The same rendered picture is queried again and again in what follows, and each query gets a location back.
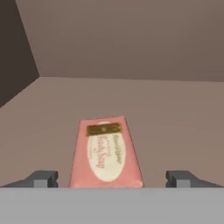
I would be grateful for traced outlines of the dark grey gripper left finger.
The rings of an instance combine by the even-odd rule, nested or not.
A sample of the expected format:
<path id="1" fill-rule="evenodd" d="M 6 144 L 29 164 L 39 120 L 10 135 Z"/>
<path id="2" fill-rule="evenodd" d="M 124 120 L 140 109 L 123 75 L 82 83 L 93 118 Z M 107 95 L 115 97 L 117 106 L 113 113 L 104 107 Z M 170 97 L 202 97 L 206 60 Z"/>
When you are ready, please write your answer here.
<path id="1" fill-rule="evenodd" d="M 5 185 L 18 188 L 49 188 L 58 187 L 59 173 L 57 171 L 35 171 L 25 179 Z"/>

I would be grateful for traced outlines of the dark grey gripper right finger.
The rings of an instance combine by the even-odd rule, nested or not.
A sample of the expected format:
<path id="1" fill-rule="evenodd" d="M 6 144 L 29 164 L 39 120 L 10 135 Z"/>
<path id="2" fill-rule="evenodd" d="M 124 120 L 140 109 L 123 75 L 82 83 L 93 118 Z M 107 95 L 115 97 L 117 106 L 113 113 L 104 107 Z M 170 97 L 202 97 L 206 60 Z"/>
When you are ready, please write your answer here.
<path id="1" fill-rule="evenodd" d="M 165 174 L 166 187 L 173 188 L 203 188 L 219 187 L 219 185 L 197 178 L 189 171 L 167 171 Z"/>

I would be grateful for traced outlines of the brown cabinet interior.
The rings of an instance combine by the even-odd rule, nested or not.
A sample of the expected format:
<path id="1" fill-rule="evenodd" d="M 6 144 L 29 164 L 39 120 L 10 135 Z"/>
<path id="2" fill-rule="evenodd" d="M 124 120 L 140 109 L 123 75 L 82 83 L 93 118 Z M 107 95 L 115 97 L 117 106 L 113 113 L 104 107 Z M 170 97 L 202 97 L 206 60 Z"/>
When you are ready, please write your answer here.
<path id="1" fill-rule="evenodd" d="M 146 186 L 224 186 L 224 0 L 0 0 L 0 186 L 67 186 L 79 122 L 111 116 Z"/>

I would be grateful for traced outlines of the pink bar soap box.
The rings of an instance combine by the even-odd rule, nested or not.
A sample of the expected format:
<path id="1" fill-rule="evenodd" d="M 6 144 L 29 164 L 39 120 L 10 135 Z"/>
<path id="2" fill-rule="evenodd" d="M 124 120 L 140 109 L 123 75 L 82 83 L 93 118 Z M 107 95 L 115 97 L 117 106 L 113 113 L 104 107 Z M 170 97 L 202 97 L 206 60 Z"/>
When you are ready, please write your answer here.
<path id="1" fill-rule="evenodd" d="M 125 117 L 81 120 L 69 187 L 143 186 L 143 177 Z"/>

